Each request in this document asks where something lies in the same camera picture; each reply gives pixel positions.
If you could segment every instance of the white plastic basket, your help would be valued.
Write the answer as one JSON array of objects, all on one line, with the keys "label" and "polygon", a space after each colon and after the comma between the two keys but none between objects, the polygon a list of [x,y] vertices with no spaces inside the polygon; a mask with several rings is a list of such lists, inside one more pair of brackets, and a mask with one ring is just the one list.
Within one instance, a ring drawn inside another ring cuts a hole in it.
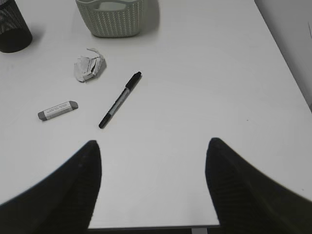
[{"label": "white plastic basket", "polygon": [[143,27],[146,0],[76,0],[90,32],[97,37],[130,37]]}]

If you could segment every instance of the black mesh pencil holder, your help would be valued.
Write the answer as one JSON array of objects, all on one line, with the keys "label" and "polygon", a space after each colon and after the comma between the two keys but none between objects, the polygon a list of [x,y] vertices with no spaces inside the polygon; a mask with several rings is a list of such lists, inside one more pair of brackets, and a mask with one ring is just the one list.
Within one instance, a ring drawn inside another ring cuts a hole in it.
[{"label": "black mesh pencil holder", "polygon": [[14,0],[0,0],[0,51],[12,53],[27,47],[33,37]]}]

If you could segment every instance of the desk surface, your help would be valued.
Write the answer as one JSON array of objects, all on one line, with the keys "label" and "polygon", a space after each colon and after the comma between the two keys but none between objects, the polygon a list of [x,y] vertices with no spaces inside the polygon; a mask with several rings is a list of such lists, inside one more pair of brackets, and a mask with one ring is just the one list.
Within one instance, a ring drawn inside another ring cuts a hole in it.
[{"label": "desk surface", "polygon": [[[212,137],[312,199],[312,116],[252,0],[160,0],[159,27],[127,39],[93,37],[75,1],[17,3],[35,39],[0,54],[0,203],[95,139],[103,179],[91,228],[218,224],[204,175]],[[83,84],[73,65],[89,47],[107,69]],[[99,129],[137,71],[141,81]],[[38,119],[68,100],[79,109]]]}]

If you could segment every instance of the crumpled paper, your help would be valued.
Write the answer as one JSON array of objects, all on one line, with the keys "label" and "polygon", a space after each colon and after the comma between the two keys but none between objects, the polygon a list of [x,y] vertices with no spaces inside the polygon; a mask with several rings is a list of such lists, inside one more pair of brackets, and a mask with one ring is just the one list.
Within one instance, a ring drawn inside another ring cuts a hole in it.
[{"label": "crumpled paper", "polygon": [[74,64],[74,74],[78,81],[85,82],[97,75],[105,58],[99,51],[95,48],[87,49],[98,54],[95,58],[88,58],[81,56],[78,58],[78,62]]}]

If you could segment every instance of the basket handle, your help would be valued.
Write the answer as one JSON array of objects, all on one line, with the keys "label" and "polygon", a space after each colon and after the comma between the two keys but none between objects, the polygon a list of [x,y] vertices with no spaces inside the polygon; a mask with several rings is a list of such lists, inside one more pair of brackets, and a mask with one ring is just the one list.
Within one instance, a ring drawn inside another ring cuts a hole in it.
[{"label": "basket handle", "polygon": [[92,8],[93,10],[98,10],[97,8],[95,8],[95,6],[98,6],[100,3],[103,3],[103,2],[121,3],[121,4],[126,5],[125,9],[127,9],[131,4],[133,4],[133,3],[137,2],[137,1],[140,1],[140,0],[133,0],[133,1],[124,1],[124,0],[94,0],[94,1],[90,1],[90,2],[83,2],[81,0],[76,0],[76,2],[78,4],[81,4],[81,5],[87,6],[89,8]]}]

